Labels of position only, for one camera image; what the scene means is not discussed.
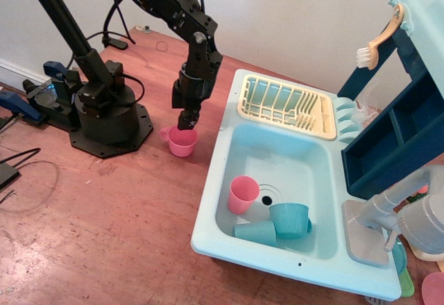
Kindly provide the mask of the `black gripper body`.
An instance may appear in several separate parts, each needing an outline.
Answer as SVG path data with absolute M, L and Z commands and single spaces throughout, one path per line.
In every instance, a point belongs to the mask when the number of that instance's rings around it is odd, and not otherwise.
M 193 33 L 187 60 L 173 84 L 172 108 L 199 109 L 212 94 L 222 60 L 212 38 Z

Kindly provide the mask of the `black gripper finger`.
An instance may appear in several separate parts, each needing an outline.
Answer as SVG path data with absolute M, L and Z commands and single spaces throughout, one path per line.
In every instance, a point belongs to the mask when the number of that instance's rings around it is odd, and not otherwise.
M 180 112 L 178 117 L 178 125 L 179 130 L 192 130 L 193 129 L 193 121 L 192 114 L 189 110 L 183 110 Z
M 200 116 L 200 110 L 198 109 L 193 109 L 190 113 L 190 120 L 189 120 L 189 126 L 191 128 L 194 128 L 196 126 L 196 124 L 198 123 L 199 120 L 199 116 Z

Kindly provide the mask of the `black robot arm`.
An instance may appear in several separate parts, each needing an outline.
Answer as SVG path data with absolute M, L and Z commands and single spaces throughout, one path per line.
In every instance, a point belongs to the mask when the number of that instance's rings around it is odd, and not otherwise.
M 153 125 L 125 81 L 122 64 L 103 61 L 93 49 L 63 0 L 38 0 L 71 49 L 79 73 L 60 80 L 58 98 L 78 117 L 69 125 L 73 147 L 101 158 L 137 150 Z M 178 127 L 191 130 L 201 104 L 216 83 L 222 55 L 214 43 L 216 22 L 205 12 L 204 0 L 133 0 L 164 21 L 189 45 L 186 62 L 173 84 L 171 106 L 180 110 Z

